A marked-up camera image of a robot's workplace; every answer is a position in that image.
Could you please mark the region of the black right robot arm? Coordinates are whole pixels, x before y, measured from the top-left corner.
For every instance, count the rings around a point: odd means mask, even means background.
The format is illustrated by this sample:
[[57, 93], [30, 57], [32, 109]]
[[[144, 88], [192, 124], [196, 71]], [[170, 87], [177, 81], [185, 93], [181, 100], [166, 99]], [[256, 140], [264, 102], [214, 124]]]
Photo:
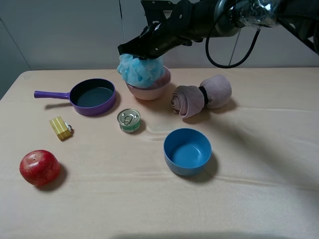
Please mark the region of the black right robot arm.
[[314, 52], [319, 51], [317, 0], [200, 0], [176, 3], [168, 18], [149, 22], [140, 34], [143, 58], [156, 59], [207, 37], [234, 36], [240, 28], [282, 25]]

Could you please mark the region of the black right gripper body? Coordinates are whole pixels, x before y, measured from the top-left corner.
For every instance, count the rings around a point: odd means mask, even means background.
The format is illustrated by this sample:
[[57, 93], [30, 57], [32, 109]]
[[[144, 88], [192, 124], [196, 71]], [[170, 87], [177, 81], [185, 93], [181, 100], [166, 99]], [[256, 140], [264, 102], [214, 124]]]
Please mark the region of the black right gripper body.
[[201, 42], [208, 36], [215, 37], [218, 33], [212, 25], [217, 17], [217, 4], [216, 0], [195, 3], [180, 0], [175, 3], [169, 18], [144, 28], [140, 38], [149, 39], [150, 44], [164, 54], [188, 42]]

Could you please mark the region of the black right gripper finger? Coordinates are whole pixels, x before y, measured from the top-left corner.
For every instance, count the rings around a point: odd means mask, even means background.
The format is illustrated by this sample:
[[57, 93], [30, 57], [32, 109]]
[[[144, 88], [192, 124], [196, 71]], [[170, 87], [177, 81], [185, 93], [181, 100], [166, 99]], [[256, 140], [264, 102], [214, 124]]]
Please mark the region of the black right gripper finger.
[[150, 44], [149, 39], [140, 37], [136, 37], [127, 43], [120, 44], [118, 46], [118, 52], [120, 55], [130, 54], [143, 59], [157, 59], [162, 56], [162, 53]]

